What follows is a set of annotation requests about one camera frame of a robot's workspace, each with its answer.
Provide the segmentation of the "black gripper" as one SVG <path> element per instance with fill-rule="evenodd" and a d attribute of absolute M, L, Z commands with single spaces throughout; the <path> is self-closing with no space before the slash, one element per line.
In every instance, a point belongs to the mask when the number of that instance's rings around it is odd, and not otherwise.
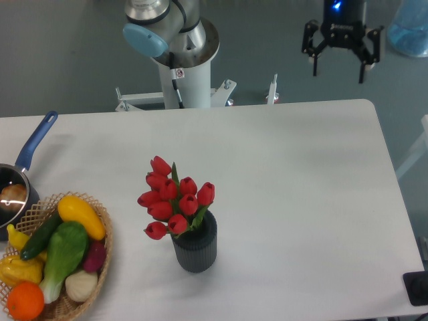
<path fill-rule="evenodd" d="M 365 73 L 379 63 L 383 57 L 383 26 L 366 28 L 366 1 L 364 0 L 325 0 L 323 21 L 310 20 L 304 26 L 301 52 L 313 62 L 312 75 L 317 76 L 318 57 L 326 46 L 341 49 L 355 49 L 360 60 L 358 83 L 364 82 Z M 320 29 L 324 39 L 314 45 L 314 35 Z M 367 48 L 363 38 L 372 44 Z"/>

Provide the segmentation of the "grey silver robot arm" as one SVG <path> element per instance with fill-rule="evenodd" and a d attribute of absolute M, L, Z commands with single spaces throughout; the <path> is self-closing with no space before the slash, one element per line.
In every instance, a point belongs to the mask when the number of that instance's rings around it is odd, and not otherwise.
<path fill-rule="evenodd" d="M 215 56 L 219 36 L 200 16 L 198 1 L 126 1 L 123 36 L 138 53 L 170 69 L 199 66 Z M 302 53 L 313 61 L 326 47 L 351 50 L 365 70 L 381 60 L 382 28 L 368 29 L 366 1 L 325 1 L 323 20 L 304 26 Z"/>

